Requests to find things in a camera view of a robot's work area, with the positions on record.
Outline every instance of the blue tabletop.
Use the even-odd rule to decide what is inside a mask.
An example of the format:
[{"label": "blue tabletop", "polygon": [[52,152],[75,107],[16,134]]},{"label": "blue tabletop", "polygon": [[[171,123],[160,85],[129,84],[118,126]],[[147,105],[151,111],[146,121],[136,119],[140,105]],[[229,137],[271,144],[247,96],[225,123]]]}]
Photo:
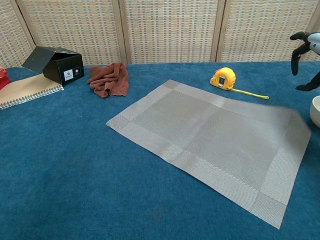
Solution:
[{"label": "blue tabletop", "polygon": [[[221,67],[236,89],[270,99],[213,87]],[[0,110],[0,239],[320,238],[320,129],[309,116],[320,88],[295,89],[319,62],[301,62],[297,76],[289,62],[129,64],[127,96],[107,98],[90,89],[88,68],[63,91]],[[280,230],[105,125],[169,79],[301,114],[312,134]]]}]

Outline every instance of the spiral notebook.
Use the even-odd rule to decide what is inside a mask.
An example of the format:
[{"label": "spiral notebook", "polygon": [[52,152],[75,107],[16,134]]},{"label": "spiral notebook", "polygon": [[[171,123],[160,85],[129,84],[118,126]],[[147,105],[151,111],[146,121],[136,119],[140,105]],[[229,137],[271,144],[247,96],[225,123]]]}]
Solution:
[{"label": "spiral notebook", "polygon": [[0,90],[0,110],[63,90],[43,74],[13,81]]}]

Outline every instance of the brown towel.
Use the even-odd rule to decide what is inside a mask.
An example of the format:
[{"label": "brown towel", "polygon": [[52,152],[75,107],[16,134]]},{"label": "brown towel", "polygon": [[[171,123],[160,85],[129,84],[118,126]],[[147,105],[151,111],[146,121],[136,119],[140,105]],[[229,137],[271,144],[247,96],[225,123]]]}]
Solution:
[{"label": "brown towel", "polygon": [[89,68],[88,84],[94,93],[101,98],[110,96],[126,96],[129,81],[128,71],[122,62],[115,62],[108,66],[93,66]]}]

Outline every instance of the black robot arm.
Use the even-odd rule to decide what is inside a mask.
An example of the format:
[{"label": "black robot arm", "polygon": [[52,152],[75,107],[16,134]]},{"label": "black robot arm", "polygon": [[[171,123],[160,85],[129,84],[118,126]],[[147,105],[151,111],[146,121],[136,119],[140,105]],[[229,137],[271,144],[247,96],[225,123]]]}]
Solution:
[{"label": "black robot arm", "polygon": [[[298,74],[299,60],[301,55],[306,54],[309,51],[313,51],[320,55],[320,32],[304,32],[300,31],[292,36],[291,40],[303,40],[304,44],[295,49],[291,57],[291,71],[294,76]],[[295,89],[299,91],[311,91],[320,86],[320,72],[313,77],[313,79],[307,84],[297,86]]]}]

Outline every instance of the gray placemat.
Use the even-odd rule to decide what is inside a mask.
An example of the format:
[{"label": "gray placemat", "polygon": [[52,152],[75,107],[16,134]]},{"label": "gray placemat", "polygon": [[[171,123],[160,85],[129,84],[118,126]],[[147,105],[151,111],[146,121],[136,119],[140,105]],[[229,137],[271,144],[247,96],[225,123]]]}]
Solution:
[{"label": "gray placemat", "polygon": [[106,125],[277,229],[311,137],[292,109],[173,80]]}]

